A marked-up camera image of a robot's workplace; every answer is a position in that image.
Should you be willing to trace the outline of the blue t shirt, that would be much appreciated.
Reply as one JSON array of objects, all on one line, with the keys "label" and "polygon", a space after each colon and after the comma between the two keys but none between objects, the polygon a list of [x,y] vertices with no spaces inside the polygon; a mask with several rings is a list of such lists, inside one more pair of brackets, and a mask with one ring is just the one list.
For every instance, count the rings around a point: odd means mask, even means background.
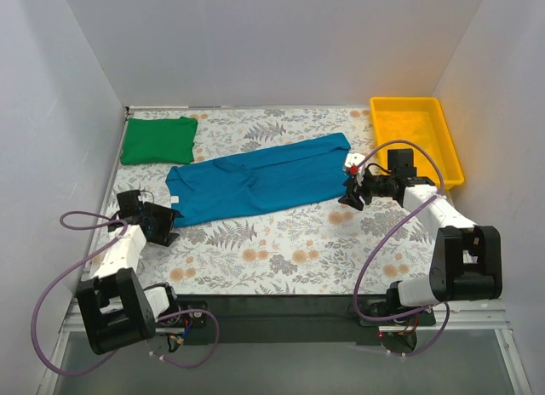
[{"label": "blue t shirt", "polygon": [[174,167],[166,185],[175,228],[320,203],[345,193],[342,133]]}]

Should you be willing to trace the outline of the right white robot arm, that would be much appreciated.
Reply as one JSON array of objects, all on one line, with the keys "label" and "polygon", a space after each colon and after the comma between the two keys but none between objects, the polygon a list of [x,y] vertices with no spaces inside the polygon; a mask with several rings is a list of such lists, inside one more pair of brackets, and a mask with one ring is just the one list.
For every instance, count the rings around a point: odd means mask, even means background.
[{"label": "right white robot arm", "polygon": [[389,149],[381,174],[370,170],[368,157],[350,153],[344,170],[346,193],[340,203],[362,210],[374,198],[391,198],[407,216],[381,240],[386,243],[409,220],[417,219],[433,237],[427,275],[398,281],[376,304],[366,306],[353,292],[353,312],[365,322],[408,323],[417,313],[452,301],[495,300],[502,293],[501,236],[494,226],[480,226],[459,213],[442,194],[444,182],[420,176],[415,146],[407,141]]}]

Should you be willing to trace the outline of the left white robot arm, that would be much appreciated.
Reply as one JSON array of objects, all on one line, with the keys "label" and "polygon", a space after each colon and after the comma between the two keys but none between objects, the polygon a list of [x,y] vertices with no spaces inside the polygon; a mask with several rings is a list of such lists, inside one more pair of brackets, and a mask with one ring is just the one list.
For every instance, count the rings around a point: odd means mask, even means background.
[{"label": "left white robot arm", "polygon": [[[97,355],[151,339],[157,323],[175,325],[181,306],[166,282],[143,288],[136,276],[141,253],[148,243],[169,247],[181,214],[142,198],[142,191],[117,195],[119,222],[110,225],[108,248],[93,276],[77,287],[76,297],[93,352]],[[124,221],[128,228],[123,229]]]}]

